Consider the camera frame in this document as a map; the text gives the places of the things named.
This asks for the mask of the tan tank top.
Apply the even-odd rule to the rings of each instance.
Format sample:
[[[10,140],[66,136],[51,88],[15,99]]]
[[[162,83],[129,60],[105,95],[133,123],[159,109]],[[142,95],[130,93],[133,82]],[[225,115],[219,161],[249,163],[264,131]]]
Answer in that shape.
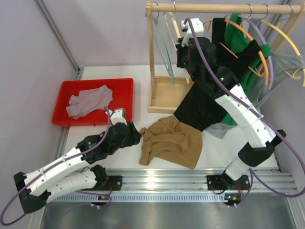
[[[139,164],[147,166],[157,157],[188,169],[196,167],[203,148],[200,130],[168,116],[142,128],[140,134],[143,142]]]

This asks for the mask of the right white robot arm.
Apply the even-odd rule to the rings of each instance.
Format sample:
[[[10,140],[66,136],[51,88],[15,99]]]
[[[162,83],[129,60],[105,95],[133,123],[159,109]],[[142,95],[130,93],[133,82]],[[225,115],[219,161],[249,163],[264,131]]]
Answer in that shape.
[[[193,85],[174,116],[203,131],[229,115],[247,138],[218,179],[221,187],[234,189],[243,173],[266,161],[285,137],[283,130],[273,130],[263,121],[241,86],[240,75],[258,45],[251,42],[237,59],[227,57],[221,46],[205,37],[191,38],[187,44],[178,39],[175,46],[177,66],[189,73]]]

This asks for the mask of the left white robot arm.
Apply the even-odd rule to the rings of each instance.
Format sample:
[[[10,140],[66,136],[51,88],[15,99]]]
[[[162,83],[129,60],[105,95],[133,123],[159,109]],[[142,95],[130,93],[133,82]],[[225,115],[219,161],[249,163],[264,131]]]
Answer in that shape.
[[[96,162],[117,150],[137,145],[141,134],[132,121],[117,123],[108,132],[90,135],[68,153],[31,173],[19,172],[14,181],[25,214],[33,213],[54,199],[71,192],[103,190],[108,183],[105,168]]]

